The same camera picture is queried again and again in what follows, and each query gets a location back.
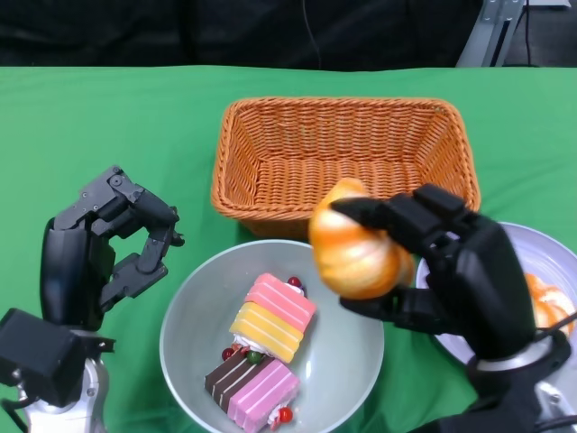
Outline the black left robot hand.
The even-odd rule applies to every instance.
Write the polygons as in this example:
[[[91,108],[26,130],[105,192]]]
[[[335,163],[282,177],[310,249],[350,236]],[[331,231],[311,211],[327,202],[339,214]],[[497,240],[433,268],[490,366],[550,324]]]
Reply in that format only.
[[[96,332],[124,298],[164,278],[163,259],[185,241],[178,211],[112,166],[45,228],[41,312],[50,323]]]

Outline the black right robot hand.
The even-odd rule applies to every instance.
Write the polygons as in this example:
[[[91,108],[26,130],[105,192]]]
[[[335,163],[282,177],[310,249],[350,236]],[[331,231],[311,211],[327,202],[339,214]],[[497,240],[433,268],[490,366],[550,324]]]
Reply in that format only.
[[[527,281],[498,222],[434,184],[386,200],[341,198],[331,208],[385,230],[429,270],[424,289],[399,284],[378,298],[342,298],[345,309],[399,328],[463,336],[481,360],[510,358],[534,341]]]

